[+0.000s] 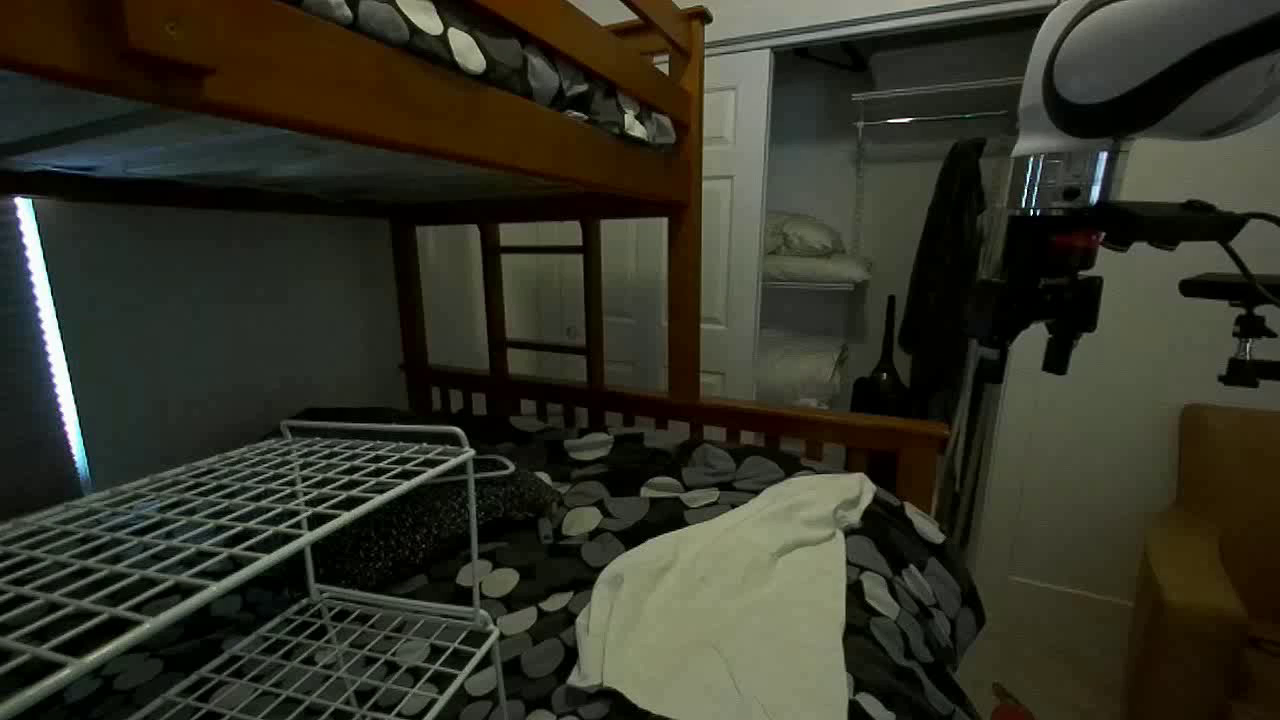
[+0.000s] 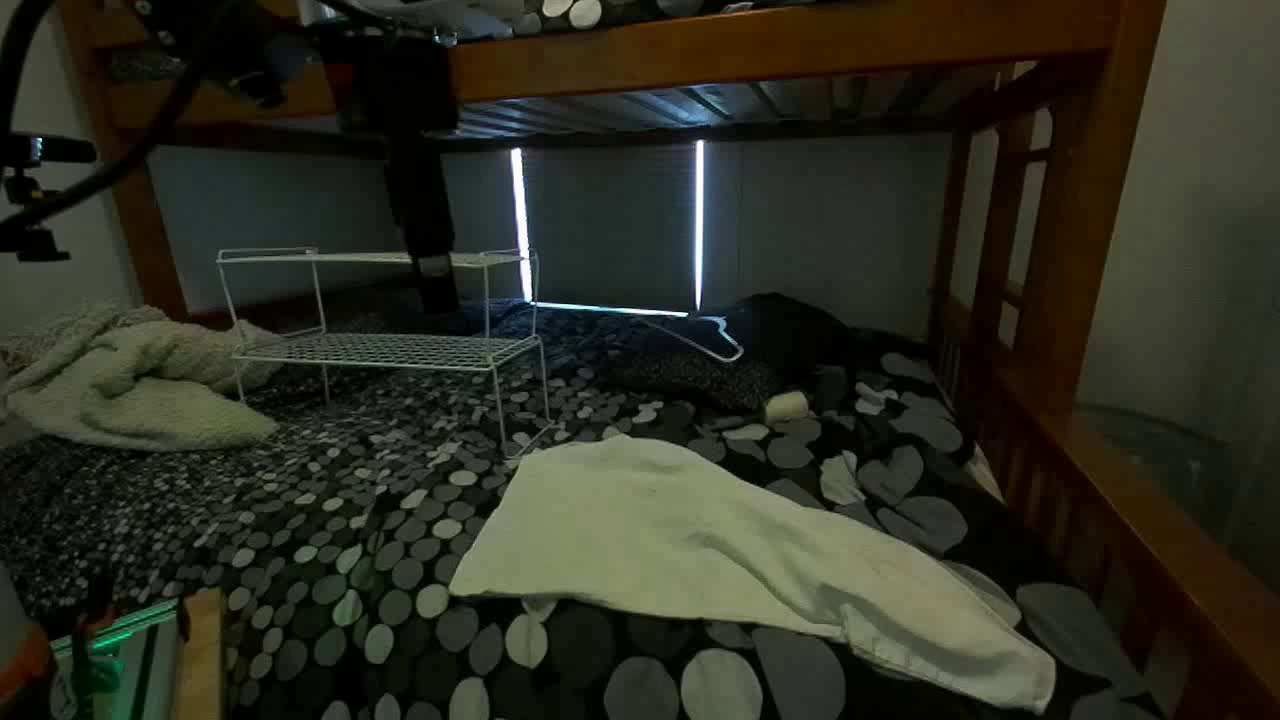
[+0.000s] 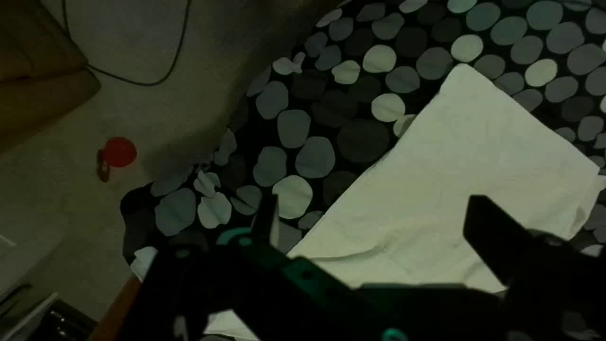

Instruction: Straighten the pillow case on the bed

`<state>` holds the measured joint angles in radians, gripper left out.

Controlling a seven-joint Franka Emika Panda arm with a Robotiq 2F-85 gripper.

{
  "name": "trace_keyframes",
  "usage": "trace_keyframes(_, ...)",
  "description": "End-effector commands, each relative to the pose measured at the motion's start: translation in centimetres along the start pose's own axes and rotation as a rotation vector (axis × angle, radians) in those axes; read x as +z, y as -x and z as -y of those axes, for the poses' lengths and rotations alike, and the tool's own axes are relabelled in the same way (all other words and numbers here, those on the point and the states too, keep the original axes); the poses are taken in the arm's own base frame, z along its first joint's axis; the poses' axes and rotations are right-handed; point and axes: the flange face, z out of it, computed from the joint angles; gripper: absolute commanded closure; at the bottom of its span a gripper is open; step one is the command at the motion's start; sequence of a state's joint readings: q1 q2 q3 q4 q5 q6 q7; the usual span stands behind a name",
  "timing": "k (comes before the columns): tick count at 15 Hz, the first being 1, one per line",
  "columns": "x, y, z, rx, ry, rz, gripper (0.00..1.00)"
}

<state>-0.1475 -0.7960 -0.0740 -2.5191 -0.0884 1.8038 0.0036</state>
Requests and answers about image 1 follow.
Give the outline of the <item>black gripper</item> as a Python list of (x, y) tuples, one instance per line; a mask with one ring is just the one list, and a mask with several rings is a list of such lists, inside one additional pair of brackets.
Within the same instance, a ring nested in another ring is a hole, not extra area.
[(1063, 213), (1015, 213), (994, 281), (975, 285), (975, 341), (1010, 350), (1034, 323), (1050, 328), (1041, 367), (1063, 375), (1078, 345), (1100, 323), (1096, 254), (1133, 244), (1182, 249), (1236, 241), (1242, 213), (1204, 200), (1105, 200)]

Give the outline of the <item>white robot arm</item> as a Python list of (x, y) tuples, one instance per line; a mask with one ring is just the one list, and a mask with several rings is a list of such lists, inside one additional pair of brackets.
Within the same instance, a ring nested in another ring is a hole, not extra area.
[(1215, 299), (1256, 313), (1275, 281), (1231, 241), (1251, 213), (1208, 200), (1120, 200), (1130, 140), (1220, 140), (1275, 117), (1280, 0), (1056, 0), (1037, 28), (1015, 102), (1011, 183), (998, 273), (981, 281), (973, 341), (998, 361), (1045, 328), (1050, 375), (1100, 323), (1105, 249), (1215, 244), (1236, 277)]

